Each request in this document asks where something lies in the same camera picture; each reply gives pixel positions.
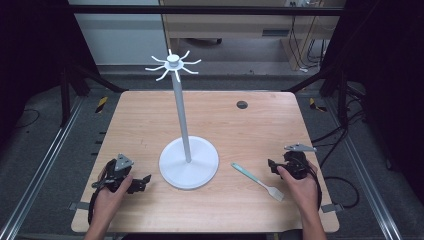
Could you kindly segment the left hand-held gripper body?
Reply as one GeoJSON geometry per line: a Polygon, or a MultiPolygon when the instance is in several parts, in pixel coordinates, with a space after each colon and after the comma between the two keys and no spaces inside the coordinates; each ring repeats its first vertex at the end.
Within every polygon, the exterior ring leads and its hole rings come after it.
{"type": "Polygon", "coordinates": [[[133,164],[134,162],[128,157],[119,154],[105,165],[92,187],[96,189],[107,187],[111,192],[115,192],[129,174],[133,164]]]}

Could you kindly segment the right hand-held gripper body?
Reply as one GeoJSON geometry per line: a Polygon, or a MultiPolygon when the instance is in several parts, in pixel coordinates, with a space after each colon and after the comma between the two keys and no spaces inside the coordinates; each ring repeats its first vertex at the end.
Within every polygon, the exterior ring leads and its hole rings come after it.
{"type": "Polygon", "coordinates": [[[286,164],[284,168],[296,179],[304,179],[312,170],[306,159],[306,152],[316,152],[315,147],[306,146],[301,143],[285,146],[286,153],[283,154],[286,164]]]}

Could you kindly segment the person's right hand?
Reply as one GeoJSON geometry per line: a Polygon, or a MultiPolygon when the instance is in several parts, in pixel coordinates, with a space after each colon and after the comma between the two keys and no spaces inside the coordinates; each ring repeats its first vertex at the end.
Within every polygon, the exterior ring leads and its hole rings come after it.
{"type": "Polygon", "coordinates": [[[319,219],[317,200],[317,184],[311,174],[297,180],[283,167],[277,168],[283,180],[288,185],[290,192],[296,201],[303,220],[312,221],[319,219]]]}

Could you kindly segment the person's left hand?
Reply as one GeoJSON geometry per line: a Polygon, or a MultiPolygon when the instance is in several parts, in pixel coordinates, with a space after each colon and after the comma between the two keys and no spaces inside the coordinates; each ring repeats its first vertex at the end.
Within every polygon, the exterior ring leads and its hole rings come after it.
{"type": "Polygon", "coordinates": [[[111,192],[108,188],[104,188],[98,193],[94,204],[91,226],[108,226],[111,223],[132,180],[133,177],[128,175],[115,192],[111,192]]]}

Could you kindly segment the yellow black tape marker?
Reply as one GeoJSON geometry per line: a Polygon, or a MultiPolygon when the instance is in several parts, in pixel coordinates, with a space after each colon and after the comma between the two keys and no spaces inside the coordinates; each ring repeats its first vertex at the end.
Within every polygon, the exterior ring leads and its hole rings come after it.
{"type": "Polygon", "coordinates": [[[97,105],[97,108],[95,110],[95,113],[101,113],[102,112],[107,100],[108,100],[107,96],[101,97],[101,99],[99,100],[99,103],[97,105]]]}
{"type": "Polygon", "coordinates": [[[327,112],[327,108],[323,107],[323,106],[317,106],[316,102],[313,98],[309,99],[309,106],[310,106],[311,109],[315,109],[315,110],[318,110],[320,112],[327,112]]]}

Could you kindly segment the white hook rack stand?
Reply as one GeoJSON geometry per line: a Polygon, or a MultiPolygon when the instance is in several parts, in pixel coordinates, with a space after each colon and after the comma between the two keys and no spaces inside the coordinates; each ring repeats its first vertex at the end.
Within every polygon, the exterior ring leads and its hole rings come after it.
{"type": "Polygon", "coordinates": [[[219,155],[215,146],[207,139],[190,136],[188,133],[180,71],[193,74],[186,66],[201,62],[187,62],[189,54],[190,51],[187,51],[179,56],[169,49],[165,59],[152,57],[160,66],[147,68],[147,71],[164,70],[157,81],[171,75],[181,136],[163,149],[159,158],[159,170],[168,184],[180,190],[194,190],[204,186],[216,175],[219,167],[219,155]]]}

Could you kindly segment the white cabinet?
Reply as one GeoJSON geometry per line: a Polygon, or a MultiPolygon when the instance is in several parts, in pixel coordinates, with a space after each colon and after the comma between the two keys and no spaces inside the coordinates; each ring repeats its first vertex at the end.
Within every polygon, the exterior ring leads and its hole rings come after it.
{"type": "Polygon", "coordinates": [[[148,65],[165,57],[167,43],[160,14],[76,14],[97,65],[148,65]]]}

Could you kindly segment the light wooden desk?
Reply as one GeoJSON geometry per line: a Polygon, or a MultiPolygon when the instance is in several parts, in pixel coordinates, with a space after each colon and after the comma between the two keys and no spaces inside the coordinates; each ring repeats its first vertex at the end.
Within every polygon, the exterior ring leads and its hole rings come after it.
{"type": "MultiPolygon", "coordinates": [[[[347,0],[158,0],[162,6],[344,7],[347,0]]],[[[184,38],[277,38],[294,70],[313,65],[308,51],[316,40],[332,38],[337,16],[174,15],[164,14],[172,48],[184,38]]]]}

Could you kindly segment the silver metal floor rail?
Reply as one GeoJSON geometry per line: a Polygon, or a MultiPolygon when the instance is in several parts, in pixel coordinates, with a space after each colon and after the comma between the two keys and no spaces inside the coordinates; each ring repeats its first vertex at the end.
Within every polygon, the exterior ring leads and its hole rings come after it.
{"type": "Polygon", "coordinates": [[[42,185],[45,182],[45,179],[54,165],[57,156],[75,123],[75,120],[81,111],[84,101],[85,99],[83,97],[75,98],[69,119],[62,127],[59,128],[53,142],[50,144],[48,151],[44,155],[44,158],[39,164],[25,192],[14,208],[11,216],[8,218],[8,221],[0,230],[0,240],[14,240],[17,236],[19,229],[27,217],[42,185]]]}
{"type": "Polygon", "coordinates": [[[336,112],[336,105],[329,99],[326,99],[325,103],[328,107],[329,114],[332,117],[332,121],[343,131],[339,141],[343,145],[344,151],[347,155],[349,169],[355,174],[356,180],[360,185],[360,189],[373,212],[374,218],[378,223],[382,234],[384,235],[384,239],[403,240],[394,219],[378,191],[377,185],[373,181],[369,171],[366,169],[358,150],[349,136],[349,127],[364,117],[363,111],[360,110],[352,115],[347,115],[344,120],[341,120],[336,112]]]}

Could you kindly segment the black frame strut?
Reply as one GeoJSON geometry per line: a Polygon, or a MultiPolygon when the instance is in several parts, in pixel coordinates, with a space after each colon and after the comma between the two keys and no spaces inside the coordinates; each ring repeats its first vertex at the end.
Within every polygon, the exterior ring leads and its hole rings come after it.
{"type": "Polygon", "coordinates": [[[322,68],[318,73],[307,78],[306,80],[286,89],[286,92],[297,93],[303,88],[317,82],[318,80],[324,80],[319,93],[323,97],[330,96],[335,90],[338,91],[337,95],[337,120],[342,128],[348,126],[347,116],[347,75],[344,70],[332,64],[328,67],[322,68]]]}
{"type": "Polygon", "coordinates": [[[70,106],[70,90],[72,87],[78,96],[87,96],[90,88],[86,83],[86,79],[91,79],[96,83],[106,87],[115,93],[125,92],[121,88],[103,77],[99,73],[90,71],[80,65],[67,65],[60,73],[60,89],[61,89],[61,105],[62,105],[62,121],[61,126],[65,126],[71,118],[70,106]]]}

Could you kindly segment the black horizontal frame bar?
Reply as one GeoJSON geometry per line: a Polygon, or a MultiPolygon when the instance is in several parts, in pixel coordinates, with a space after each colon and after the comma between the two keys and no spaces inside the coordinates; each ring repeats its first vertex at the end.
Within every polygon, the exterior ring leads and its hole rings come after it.
{"type": "Polygon", "coordinates": [[[255,6],[69,5],[66,9],[86,14],[342,16],[346,13],[344,8],[255,6]]]}

